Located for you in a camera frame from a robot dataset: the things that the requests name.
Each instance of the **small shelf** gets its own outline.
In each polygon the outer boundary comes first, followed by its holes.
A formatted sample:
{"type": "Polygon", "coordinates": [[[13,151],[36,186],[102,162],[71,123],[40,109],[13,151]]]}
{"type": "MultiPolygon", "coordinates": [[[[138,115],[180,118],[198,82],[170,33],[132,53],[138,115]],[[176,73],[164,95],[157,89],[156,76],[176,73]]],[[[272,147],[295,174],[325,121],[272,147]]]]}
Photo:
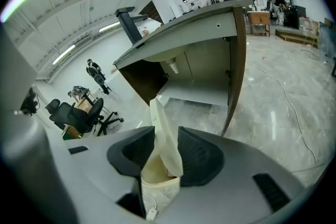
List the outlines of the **small shelf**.
{"type": "Polygon", "coordinates": [[[227,105],[229,81],[168,81],[158,95],[206,104],[227,105]]]}

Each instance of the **white pillar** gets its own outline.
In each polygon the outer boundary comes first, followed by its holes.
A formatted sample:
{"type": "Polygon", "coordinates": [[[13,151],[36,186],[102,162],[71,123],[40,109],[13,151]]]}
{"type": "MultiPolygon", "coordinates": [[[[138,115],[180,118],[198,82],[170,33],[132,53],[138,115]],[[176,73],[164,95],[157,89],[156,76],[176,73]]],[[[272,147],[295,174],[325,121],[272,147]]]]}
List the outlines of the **white pillar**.
{"type": "Polygon", "coordinates": [[[153,0],[164,24],[170,19],[182,16],[187,11],[186,5],[181,0],[153,0]]]}

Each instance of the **black jacket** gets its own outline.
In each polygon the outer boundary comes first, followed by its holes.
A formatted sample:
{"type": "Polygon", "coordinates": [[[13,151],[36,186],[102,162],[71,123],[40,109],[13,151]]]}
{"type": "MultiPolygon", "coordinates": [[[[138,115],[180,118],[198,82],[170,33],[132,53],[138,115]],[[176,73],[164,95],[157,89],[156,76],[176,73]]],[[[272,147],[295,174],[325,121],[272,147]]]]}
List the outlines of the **black jacket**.
{"type": "Polygon", "coordinates": [[[274,5],[280,6],[280,4],[286,5],[286,0],[275,0],[274,5]]]}
{"type": "Polygon", "coordinates": [[[86,72],[92,77],[99,73],[99,69],[99,65],[97,65],[95,62],[92,62],[86,66],[86,72]]]}

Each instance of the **reception desk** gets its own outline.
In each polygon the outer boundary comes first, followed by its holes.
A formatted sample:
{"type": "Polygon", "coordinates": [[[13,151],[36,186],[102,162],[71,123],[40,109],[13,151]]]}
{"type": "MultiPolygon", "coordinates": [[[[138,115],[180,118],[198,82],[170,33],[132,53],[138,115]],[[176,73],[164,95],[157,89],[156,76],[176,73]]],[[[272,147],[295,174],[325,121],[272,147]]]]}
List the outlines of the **reception desk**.
{"type": "Polygon", "coordinates": [[[149,104],[157,95],[228,106],[233,116],[245,69],[243,6],[233,0],[207,6],[165,24],[113,64],[149,104]]]}

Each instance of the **office chair base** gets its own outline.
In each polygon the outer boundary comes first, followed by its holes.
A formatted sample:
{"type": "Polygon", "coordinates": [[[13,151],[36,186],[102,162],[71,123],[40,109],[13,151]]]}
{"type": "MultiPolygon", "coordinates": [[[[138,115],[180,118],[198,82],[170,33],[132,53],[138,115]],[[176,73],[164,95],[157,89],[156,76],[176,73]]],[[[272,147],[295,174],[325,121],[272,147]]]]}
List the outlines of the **office chair base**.
{"type": "Polygon", "coordinates": [[[100,126],[100,129],[99,129],[99,131],[98,131],[97,136],[100,136],[101,132],[103,132],[104,135],[107,135],[106,129],[107,129],[107,127],[108,127],[111,123],[116,122],[116,121],[120,121],[120,122],[123,122],[123,121],[124,121],[123,118],[117,118],[117,119],[110,120],[110,118],[112,117],[112,115],[118,115],[118,113],[117,113],[117,112],[112,112],[112,113],[106,118],[106,120],[104,120],[103,122],[100,121],[100,120],[98,121],[98,123],[100,123],[101,126],[100,126]]]}

